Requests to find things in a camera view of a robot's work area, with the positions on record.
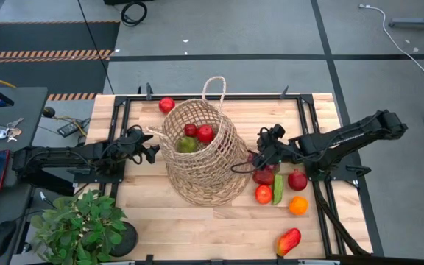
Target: gray floor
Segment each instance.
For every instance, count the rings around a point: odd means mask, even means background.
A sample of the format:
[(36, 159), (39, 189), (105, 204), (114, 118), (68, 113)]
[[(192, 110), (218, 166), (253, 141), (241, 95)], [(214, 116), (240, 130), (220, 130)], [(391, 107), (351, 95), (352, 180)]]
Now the gray floor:
[[(399, 53), (382, 32), (381, 14), (357, 8), (363, 2), (318, 3), (334, 54)], [(119, 18), (119, 12), (102, 0), (82, 0), (82, 4), (88, 20)], [(365, 0), (363, 4), (380, 7), (388, 18), (424, 16), (424, 0)], [(310, 1), (156, 0), (147, 6), (149, 14), (142, 25), (121, 25), (116, 55), (323, 53)], [(0, 11), (0, 21), (79, 20), (82, 16), (74, 0), (6, 0)], [(389, 31), (406, 51), (417, 48), (424, 54), (424, 30)], [(363, 148), (361, 159), (372, 168), (367, 182), (385, 254), (424, 258), (424, 73), (408, 60), (336, 61), (336, 69), (351, 120), (389, 109), (409, 126), (399, 141)], [(155, 93), (199, 93), (203, 82), (216, 74), (227, 78), (230, 92), (280, 92), (289, 85), (291, 92), (333, 93), (326, 62), (318, 60), (111, 62), (108, 73), (116, 93), (135, 93), (146, 82)], [(105, 93), (110, 93), (107, 86)], [(90, 115), (92, 104), (48, 103), (60, 115), (80, 119)], [(51, 130), (61, 124), (46, 119), (40, 123)], [(77, 136), (61, 138), (40, 129), (34, 144), (73, 146), (77, 140)], [(21, 255), (13, 264), (35, 260)]]

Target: white cable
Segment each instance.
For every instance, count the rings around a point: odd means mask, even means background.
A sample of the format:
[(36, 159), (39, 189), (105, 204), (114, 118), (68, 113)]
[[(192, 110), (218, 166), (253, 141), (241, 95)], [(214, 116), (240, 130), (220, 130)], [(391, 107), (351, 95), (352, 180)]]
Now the white cable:
[(382, 28), (384, 29), (384, 32), (387, 34), (387, 36), (389, 36), (390, 40), (394, 43), (395, 47), (397, 47), (397, 49), (399, 51), (401, 51), (402, 53), (404, 53), (406, 56), (408, 56), (410, 59), (412, 59), (418, 67), (420, 67), (420, 69), (422, 69), (424, 71), (424, 68), (407, 52), (403, 51), (395, 42), (395, 40), (392, 38), (392, 36), (387, 32), (386, 29), (386, 13), (384, 13), (381, 9), (377, 8), (377, 7), (371, 7), (368, 4), (360, 4), (359, 8), (367, 8), (367, 9), (372, 9), (372, 10), (377, 10), (380, 13), (382, 13), (382, 15), (384, 16), (384, 19), (382, 20)]

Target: black mat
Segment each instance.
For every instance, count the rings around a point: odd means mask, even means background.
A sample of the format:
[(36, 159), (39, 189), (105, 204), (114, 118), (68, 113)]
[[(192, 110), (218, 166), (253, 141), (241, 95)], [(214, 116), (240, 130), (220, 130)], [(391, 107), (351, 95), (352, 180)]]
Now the black mat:
[[(89, 26), (99, 50), (115, 49), (119, 23), (95, 22)], [(0, 54), (65, 50), (94, 50), (84, 22), (0, 23)], [(6, 62), (0, 63), (0, 79), (16, 86), (47, 87), (50, 94), (102, 93), (105, 71), (99, 60)]]

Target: hazard tape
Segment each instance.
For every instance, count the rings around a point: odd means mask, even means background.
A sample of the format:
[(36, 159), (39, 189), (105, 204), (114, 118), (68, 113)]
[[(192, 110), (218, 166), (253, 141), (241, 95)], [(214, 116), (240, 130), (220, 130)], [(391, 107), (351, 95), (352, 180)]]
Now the hazard tape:
[(49, 101), (68, 101), (68, 100), (89, 100), (96, 98), (102, 93), (55, 93), (50, 94), (47, 100)]
[(64, 51), (5, 51), (0, 52), (0, 63), (17, 62), (54, 62), (73, 60), (109, 60), (114, 51), (99, 50), (64, 50)]
[[(78, 24), (84, 21), (0, 21), (0, 24)], [(88, 21), (88, 23), (121, 23), (120, 21)]]

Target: computer mouse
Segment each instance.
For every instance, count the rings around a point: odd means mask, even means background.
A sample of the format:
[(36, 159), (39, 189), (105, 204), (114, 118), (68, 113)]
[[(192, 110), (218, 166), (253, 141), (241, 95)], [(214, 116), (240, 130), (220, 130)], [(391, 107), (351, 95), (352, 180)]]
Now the computer mouse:
[(0, 256), (3, 255), (15, 232), (15, 221), (4, 221), (0, 224)]

